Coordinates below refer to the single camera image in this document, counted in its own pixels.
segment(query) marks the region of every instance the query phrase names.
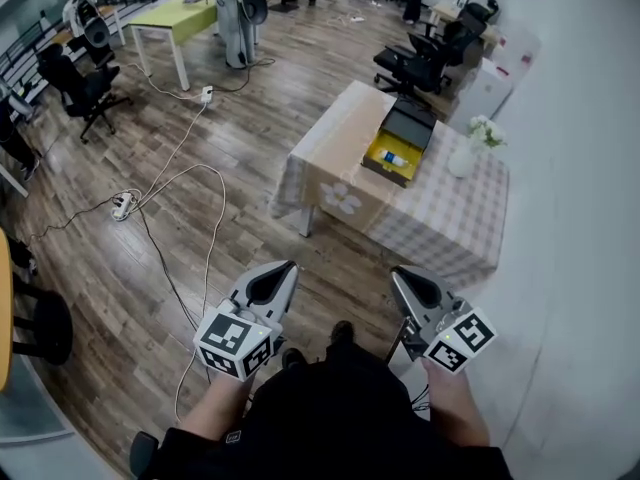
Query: white flower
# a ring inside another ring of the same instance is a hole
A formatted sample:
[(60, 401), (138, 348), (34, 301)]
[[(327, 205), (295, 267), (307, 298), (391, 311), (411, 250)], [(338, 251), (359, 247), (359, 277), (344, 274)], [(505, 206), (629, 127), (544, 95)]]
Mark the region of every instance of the white flower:
[(362, 206), (360, 199), (349, 194), (349, 189), (343, 183), (334, 183), (333, 187), (320, 183), (320, 188), (324, 192), (324, 200), (331, 206), (337, 206), (347, 215), (353, 215), (356, 208)]

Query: wooden floor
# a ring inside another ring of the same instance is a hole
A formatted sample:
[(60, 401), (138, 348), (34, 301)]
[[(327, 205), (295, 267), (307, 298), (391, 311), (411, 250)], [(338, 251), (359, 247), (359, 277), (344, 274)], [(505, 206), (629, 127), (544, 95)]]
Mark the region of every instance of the wooden floor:
[[(387, 273), (402, 260), (326, 215), (317, 215), (313, 235), (302, 238), (295, 219), (274, 221), (266, 207), (287, 153), (353, 79), (372, 83), (372, 57), (385, 44), (407, 43), (408, 28), (394, 4), (300, 3), (296, 12), (270, 13), (262, 28), (257, 56), (273, 58), (275, 64), (253, 69), (242, 92), (214, 94), (213, 105), (198, 119), (163, 179), (194, 163), (209, 164), (224, 176), (228, 199), (211, 258), (211, 304), (247, 268), (292, 259), (301, 274), (283, 321), (287, 345), (299, 347), (309, 359), (322, 357), (332, 326), (349, 319), (359, 342), (384, 355), (400, 322)], [(349, 16), (356, 14), (366, 21), (351, 23)], [(9, 198), (10, 226), (19, 237), (63, 223), (119, 190), (146, 191), (200, 109), (199, 103), (157, 93), (138, 70), (125, 67), (138, 62), (128, 30), (127, 37), (127, 46), (116, 51), (123, 68), (114, 88), (135, 104), (109, 111), (115, 135), (98, 123), (87, 135), (90, 143), (82, 145), (82, 120), (66, 116), (53, 89), (43, 94), (35, 121), (23, 128), (32, 144), (48, 153), (29, 184), (29, 198), (15, 193)], [(154, 83), (179, 92), (169, 44), (153, 37), (147, 44)], [(224, 49), (209, 32), (190, 41), (184, 57), (191, 94), (209, 84), (238, 87), (248, 75), (225, 67)], [(202, 303), (205, 256), (221, 203), (218, 178), (194, 171), (145, 210), (194, 314)], [(174, 424), (173, 398), (191, 356), (193, 331), (139, 215), (116, 223), (110, 206), (32, 244), (41, 272), (37, 284), (66, 298), (75, 334), (66, 365), (37, 367), (71, 422), (126, 475), (136, 432), (161, 437)], [(259, 381), (278, 367), (273, 360)], [(181, 414), (206, 386), (204, 369), (196, 365), (181, 394)]]

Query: vase with flowers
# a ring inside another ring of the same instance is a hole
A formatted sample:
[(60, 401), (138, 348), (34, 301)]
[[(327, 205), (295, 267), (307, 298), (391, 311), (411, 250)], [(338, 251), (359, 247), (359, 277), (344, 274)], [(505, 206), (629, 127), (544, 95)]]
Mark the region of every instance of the vase with flowers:
[(472, 117), (469, 122), (469, 136), (451, 153), (447, 167), (456, 178), (466, 178), (473, 173), (476, 159), (487, 149), (505, 145), (504, 132), (486, 116)]

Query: office chair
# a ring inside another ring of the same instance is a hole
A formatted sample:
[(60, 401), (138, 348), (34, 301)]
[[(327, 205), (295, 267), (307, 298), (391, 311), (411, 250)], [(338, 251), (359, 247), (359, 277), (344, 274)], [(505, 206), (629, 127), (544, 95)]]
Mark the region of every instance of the office chair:
[(104, 119), (112, 134), (116, 132), (105, 116), (105, 110), (125, 101), (133, 105), (131, 98), (116, 99), (109, 92), (111, 82), (119, 72), (118, 66), (105, 66), (83, 77), (71, 59), (62, 54), (62, 46), (59, 44), (52, 44), (38, 54), (38, 73), (60, 91), (62, 106), (67, 114), (70, 117), (82, 117), (87, 122), (80, 134), (83, 144), (87, 143), (85, 133), (98, 117)]
[(464, 52), (487, 28), (486, 23), (472, 14), (461, 12), (458, 19), (445, 27), (442, 40), (429, 37), (427, 26), (425, 36), (409, 33), (414, 51), (403, 46), (385, 46), (373, 60), (391, 72), (391, 77), (377, 73), (374, 83), (384, 80), (389, 87), (382, 92), (397, 92), (415, 96), (414, 89), (440, 94), (442, 85), (451, 85), (451, 78), (444, 74), (449, 66), (458, 66), (464, 60)]

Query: green table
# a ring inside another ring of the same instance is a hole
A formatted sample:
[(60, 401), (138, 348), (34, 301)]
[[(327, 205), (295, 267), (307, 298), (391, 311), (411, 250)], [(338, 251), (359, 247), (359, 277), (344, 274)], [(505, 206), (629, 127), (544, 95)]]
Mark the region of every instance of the green table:
[(133, 32), (133, 39), (145, 74), (151, 76), (151, 68), (142, 45), (140, 30), (164, 32), (171, 42), (180, 86), (184, 91), (188, 91), (190, 88), (189, 79), (184, 67), (180, 45), (198, 32), (213, 25), (217, 19), (216, 0), (201, 0), (193, 4), (185, 4), (184, 0), (170, 0), (155, 9), (136, 16), (131, 20), (129, 26)]

